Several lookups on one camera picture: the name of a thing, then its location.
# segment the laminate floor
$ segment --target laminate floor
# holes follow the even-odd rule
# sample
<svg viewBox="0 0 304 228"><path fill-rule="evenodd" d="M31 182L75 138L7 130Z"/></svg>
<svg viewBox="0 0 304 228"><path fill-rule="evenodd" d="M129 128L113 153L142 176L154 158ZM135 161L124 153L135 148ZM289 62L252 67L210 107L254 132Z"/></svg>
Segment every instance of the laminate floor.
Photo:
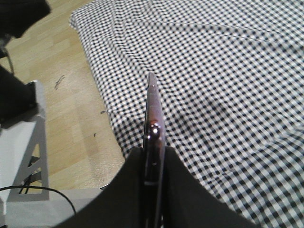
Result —
<svg viewBox="0 0 304 228"><path fill-rule="evenodd" d="M52 13L7 46L16 77L44 86L49 180L58 190L106 185L124 162L77 32L68 24L71 12L88 2L48 0ZM5 58L0 64L9 67Z"/></svg>

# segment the gingham fabric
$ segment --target gingham fabric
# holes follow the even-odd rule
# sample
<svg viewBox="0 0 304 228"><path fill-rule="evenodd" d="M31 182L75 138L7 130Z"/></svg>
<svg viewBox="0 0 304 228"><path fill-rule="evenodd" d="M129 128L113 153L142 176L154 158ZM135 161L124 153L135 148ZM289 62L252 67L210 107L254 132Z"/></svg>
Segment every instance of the gingham fabric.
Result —
<svg viewBox="0 0 304 228"><path fill-rule="evenodd" d="M70 24L125 156L154 72L167 145L202 186L263 227L304 227L303 1L95 0Z"/></svg>

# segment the black and white checkered cloth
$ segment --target black and white checkered cloth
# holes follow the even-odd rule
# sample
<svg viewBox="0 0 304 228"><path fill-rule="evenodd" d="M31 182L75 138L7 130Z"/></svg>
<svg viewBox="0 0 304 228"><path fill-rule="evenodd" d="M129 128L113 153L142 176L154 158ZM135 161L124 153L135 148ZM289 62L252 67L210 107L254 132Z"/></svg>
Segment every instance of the black and white checkered cloth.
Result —
<svg viewBox="0 0 304 228"><path fill-rule="evenodd" d="M70 24L125 156L154 72L167 145L202 186L263 227L304 227L303 1L95 0Z"/></svg>

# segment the smartphone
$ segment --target smartphone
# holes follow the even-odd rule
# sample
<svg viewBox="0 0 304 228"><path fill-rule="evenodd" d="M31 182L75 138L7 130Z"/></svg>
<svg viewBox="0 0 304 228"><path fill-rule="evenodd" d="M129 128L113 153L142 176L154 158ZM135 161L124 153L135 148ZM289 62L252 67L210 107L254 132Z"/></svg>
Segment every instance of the smartphone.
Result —
<svg viewBox="0 0 304 228"><path fill-rule="evenodd" d="M165 156L165 125L157 79L149 73L143 139L142 227L161 226L162 177Z"/></svg>

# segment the white stand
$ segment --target white stand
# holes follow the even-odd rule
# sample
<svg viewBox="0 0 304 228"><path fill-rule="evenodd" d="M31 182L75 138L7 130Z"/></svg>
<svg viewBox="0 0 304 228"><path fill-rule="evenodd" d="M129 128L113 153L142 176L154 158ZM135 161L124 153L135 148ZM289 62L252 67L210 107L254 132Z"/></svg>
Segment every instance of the white stand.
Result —
<svg viewBox="0 0 304 228"><path fill-rule="evenodd" d="M28 111L8 126L0 128L0 188L23 185L29 175L48 187L48 163L45 130L46 104L43 86L34 81L36 110ZM57 193L19 194L20 189L0 192L0 228L54 226L73 214L69 203ZM64 193L80 210L101 190L69 190Z"/></svg>

